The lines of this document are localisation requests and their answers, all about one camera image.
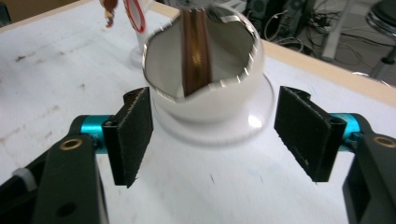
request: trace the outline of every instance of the white cable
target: white cable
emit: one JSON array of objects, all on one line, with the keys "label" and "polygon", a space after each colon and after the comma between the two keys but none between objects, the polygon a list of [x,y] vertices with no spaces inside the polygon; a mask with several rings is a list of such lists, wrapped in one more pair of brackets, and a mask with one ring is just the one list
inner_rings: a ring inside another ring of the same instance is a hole
[{"label": "white cable", "polygon": [[287,42],[287,43],[281,43],[281,42],[283,42],[283,41],[285,41],[285,40],[296,40],[297,42],[298,42],[298,44],[300,44],[300,49],[298,50],[300,53],[301,52],[303,52],[303,50],[304,50],[304,43],[303,43],[303,41],[301,41],[300,39],[298,39],[298,38],[295,38],[295,37],[286,37],[286,38],[283,38],[283,39],[280,39],[280,40],[278,40],[278,41],[276,41],[276,43],[277,44],[279,44],[279,45],[286,45],[286,44],[297,44],[297,43],[295,43],[295,42]]},{"label": "white cable", "polygon": [[272,19],[277,19],[277,17],[278,16],[280,16],[280,15],[282,15],[282,14],[285,14],[285,13],[287,13],[288,11],[287,10],[284,10],[283,12],[279,12],[279,13],[276,13],[274,16],[272,16],[271,18],[270,18],[270,20],[268,20],[268,22],[265,24],[265,27],[264,27],[264,38],[265,38],[265,40],[268,40],[268,41],[272,41],[272,40],[274,40],[275,39],[275,37],[277,36],[277,34],[279,33],[279,31],[280,31],[280,28],[281,28],[281,24],[279,24],[278,26],[277,26],[277,30],[276,30],[276,32],[273,34],[273,36],[271,36],[271,38],[268,38],[268,36],[267,36],[267,29],[268,29],[268,25],[270,24],[270,22],[271,22],[271,20]]}]

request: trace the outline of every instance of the electronic equipment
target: electronic equipment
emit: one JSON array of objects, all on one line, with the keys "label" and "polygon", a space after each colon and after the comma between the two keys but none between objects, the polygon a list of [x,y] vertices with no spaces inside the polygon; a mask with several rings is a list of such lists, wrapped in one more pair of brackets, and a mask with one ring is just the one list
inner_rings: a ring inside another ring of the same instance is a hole
[{"label": "electronic equipment", "polygon": [[273,35],[295,37],[304,28],[315,2],[316,0],[247,0],[244,14],[262,38]]}]

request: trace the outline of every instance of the floor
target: floor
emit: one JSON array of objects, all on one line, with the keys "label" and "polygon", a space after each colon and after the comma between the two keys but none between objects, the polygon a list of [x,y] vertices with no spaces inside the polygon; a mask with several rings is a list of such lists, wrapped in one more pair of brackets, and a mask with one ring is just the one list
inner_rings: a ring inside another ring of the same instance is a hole
[{"label": "floor", "polygon": [[[229,0],[164,0],[164,2],[171,7],[205,7],[212,2],[227,3]],[[372,29],[365,21],[367,12],[376,2],[378,0],[358,0],[355,3],[343,26],[342,33],[345,35],[340,37],[334,60],[330,63],[352,72],[369,74],[380,58],[388,54],[391,50],[390,46],[395,44],[394,41]],[[341,12],[345,4],[346,0],[317,0],[314,9],[320,13]],[[346,35],[358,35],[388,46],[368,43]],[[305,28],[297,38],[314,51],[311,54],[312,57],[320,58],[325,35],[312,28]],[[396,86],[396,65],[392,66],[383,76],[383,81]]]}]

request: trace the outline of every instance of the bowl base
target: bowl base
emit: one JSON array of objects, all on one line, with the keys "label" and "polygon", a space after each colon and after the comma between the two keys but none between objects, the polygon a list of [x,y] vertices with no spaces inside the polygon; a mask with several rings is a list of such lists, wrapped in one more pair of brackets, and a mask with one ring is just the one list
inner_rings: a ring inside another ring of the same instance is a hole
[{"label": "bowl base", "polygon": [[267,76],[245,107],[235,116],[213,123],[178,119],[153,102],[153,114],[166,131],[181,140],[200,145],[228,145],[248,139],[263,130],[275,108],[275,93]]}]

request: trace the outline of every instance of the white tabletop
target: white tabletop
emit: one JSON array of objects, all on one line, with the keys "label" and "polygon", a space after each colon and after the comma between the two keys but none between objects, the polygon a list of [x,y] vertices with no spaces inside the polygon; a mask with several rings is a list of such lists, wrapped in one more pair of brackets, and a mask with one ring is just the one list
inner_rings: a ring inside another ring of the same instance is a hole
[{"label": "white tabletop", "polygon": [[[0,34],[0,183],[64,137],[76,116],[115,114],[125,92],[146,86],[123,12],[107,29],[94,1]],[[147,16],[150,30],[169,21]],[[271,57],[264,71],[276,94],[280,85],[307,91],[328,112],[360,113],[375,132],[396,136],[394,105]],[[338,153],[330,182],[313,183],[278,138],[274,115],[259,134],[224,147],[182,142],[154,116],[129,189],[113,185],[108,158],[98,156],[110,223],[347,223],[342,185],[353,155]]]}]

